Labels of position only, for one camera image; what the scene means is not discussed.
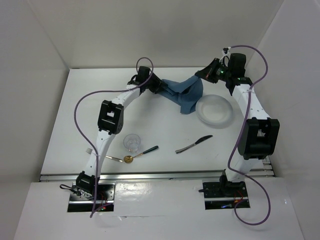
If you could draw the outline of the blue cloth napkin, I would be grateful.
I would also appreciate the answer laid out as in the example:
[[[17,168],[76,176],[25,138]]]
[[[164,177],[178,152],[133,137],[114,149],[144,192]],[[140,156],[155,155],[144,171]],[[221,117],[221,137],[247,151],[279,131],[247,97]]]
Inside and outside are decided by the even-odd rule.
[[[198,100],[203,96],[203,82],[193,75],[183,82],[162,79],[167,87],[159,94],[180,106],[180,113],[188,115],[196,110]]]

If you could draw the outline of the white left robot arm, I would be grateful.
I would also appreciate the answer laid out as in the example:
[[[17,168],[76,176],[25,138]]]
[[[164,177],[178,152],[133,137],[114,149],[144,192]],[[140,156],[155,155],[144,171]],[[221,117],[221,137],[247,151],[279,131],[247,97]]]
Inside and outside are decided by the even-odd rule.
[[[105,155],[117,134],[124,125],[124,111],[135,99],[145,90],[158,94],[167,88],[167,84],[153,73],[153,70],[146,66],[140,66],[137,74],[127,83],[124,90],[119,90],[119,95],[112,100],[104,100],[101,103],[97,119],[97,138],[95,144],[90,142],[88,137],[80,130],[76,123],[76,128],[83,138],[92,147],[89,160],[84,170],[76,178],[76,187],[88,200],[97,197],[99,193],[98,182],[101,175],[102,165]]]

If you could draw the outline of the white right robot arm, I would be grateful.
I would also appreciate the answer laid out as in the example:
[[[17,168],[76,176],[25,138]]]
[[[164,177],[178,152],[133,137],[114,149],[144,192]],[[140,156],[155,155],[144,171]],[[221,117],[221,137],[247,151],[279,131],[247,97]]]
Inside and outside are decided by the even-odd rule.
[[[196,76],[210,83],[225,82],[230,95],[236,100],[244,117],[232,159],[219,178],[216,189],[224,197],[235,197],[244,189],[245,175],[259,161],[272,155],[280,129],[277,119],[271,118],[260,104],[250,78],[245,76],[246,56],[232,53],[228,63],[215,58]]]

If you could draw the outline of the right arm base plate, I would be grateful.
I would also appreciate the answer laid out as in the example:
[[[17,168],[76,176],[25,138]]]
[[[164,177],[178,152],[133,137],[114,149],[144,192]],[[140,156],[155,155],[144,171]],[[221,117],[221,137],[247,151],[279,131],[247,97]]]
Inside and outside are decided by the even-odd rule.
[[[219,182],[203,182],[202,189],[206,210],[224,210],[237,208],[250,208],[246,184],[238,182],[231,187],[223,188]]]

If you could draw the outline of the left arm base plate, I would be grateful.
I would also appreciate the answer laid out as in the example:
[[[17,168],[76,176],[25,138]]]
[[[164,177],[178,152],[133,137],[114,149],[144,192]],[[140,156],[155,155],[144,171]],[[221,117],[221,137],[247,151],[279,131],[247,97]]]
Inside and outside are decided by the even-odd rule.
[[[92,211],[94,205],[93,195],[77,189],[75,184],[68,186],[67,189],[70,190],[67,207],[68,213],[84,213]],[[95,209],[98,209],[98,212],[113,212],[116,184],[100,184],[98,185],[97,190]]]

